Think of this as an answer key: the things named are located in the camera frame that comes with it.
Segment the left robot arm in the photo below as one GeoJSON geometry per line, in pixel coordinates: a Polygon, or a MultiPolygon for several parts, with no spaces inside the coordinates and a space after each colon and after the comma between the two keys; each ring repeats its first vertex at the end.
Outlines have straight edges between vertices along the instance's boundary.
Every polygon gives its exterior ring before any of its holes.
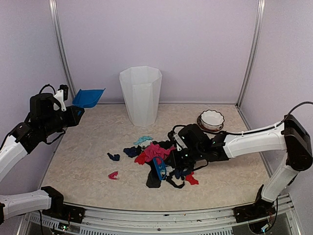
{"type": "MultiPolygon", "coordinates": [[[[62,136],[66,128],[77,126],[84,112],[84,108],[64,106],[51,93],[32,96],[30,112],[25,121],[6,135],[0,147],[0,178],[4,179],[40,143],[49,145],[47,138],[50,135],[59,133],[62,136]]],[[[62,218],[68,214],[68,206],[64,203],[63,195],[50,186],[29,193],[0,197],[1,222],[33,211],[62,218]]]]}

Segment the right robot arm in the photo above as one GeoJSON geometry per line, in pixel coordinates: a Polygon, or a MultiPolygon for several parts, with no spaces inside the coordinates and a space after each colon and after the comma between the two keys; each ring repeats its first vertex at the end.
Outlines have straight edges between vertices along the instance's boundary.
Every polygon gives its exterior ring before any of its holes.
{"type": "Polygon", "coordinates": [[[301,154],[292,145],[286,149],[284,137],[274,144],[273,134],[264,134],[267,147],[262,147],[261,141],[247,136],[232,136],[230,160],[211,163],[200,172],[202,186],[192,193],[198,200],[204,200],[204,205],[210,208],[234,206],[252,202],[257,188],[265,184],[265,196],[277,196],[299,173],[290,164],[292,153],[296,154],[295,163],[302,163],[301,154]],[[268,177],[261,162],[260,153],[272,150],[282,150],[285,156],[281,165],[268,177]]]}

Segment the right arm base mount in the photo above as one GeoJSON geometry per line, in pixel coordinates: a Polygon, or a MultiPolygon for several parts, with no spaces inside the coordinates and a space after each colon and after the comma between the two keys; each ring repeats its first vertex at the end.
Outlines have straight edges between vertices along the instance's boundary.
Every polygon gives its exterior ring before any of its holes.
{"type": "Polygon", "coordinates": [[[233,209],[234,216],[237,223],[246,222],[270,216],[277,213],[277,208],[273,202],[268,202],[262,199],[261,192],[264,185],[262,185],[256,195],[253,203],[244,206],[237,206],[233,209]]]}

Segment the blue plastic dustpan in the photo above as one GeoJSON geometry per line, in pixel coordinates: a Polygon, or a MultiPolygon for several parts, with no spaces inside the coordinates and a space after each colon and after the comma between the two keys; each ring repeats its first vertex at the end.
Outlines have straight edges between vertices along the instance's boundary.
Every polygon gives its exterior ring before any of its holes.
{"type": "Polygon", "coordinates": [[[80,108],[93,108],[97,105],[104,91],[105,88],[94,90],[80,89],[72,101],[72,104],[80,108]]]}

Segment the translucent white waste bin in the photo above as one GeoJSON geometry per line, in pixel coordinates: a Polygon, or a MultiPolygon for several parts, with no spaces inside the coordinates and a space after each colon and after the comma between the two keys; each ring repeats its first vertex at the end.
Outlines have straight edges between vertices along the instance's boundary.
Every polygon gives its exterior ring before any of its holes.
{"type": "Polygon", "coordinates": [[[131,67],[119,74],[119,81],[131,123],[139,127],[154,124],[158,113],[161,71],[149,66],[131,67]]]}

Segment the blue hand brush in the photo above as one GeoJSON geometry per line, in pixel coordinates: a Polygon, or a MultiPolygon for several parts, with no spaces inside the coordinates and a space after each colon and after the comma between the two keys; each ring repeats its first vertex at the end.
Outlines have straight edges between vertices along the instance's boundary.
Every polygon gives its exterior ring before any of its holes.
{"type": "Polygon", "coordinates": [[[166,180],[167,170],[164,160],[161,157],[156,156],[153,158],[153,163],[156,168],[159,180],[160,181],[166,180]]]}

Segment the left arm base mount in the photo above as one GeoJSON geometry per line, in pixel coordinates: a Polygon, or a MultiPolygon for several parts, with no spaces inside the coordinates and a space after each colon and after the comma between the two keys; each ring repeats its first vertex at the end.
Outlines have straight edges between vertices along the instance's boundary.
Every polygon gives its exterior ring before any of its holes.
{"type": "Polygon", "coordinates": [[[47,210],[43,210],[43,214],[81,224],[85,215],[85,209],[78,206],[71,206],[64,203],[64,196],[51,186],[41,187],[51,198],[51,206],[47,210]]]}

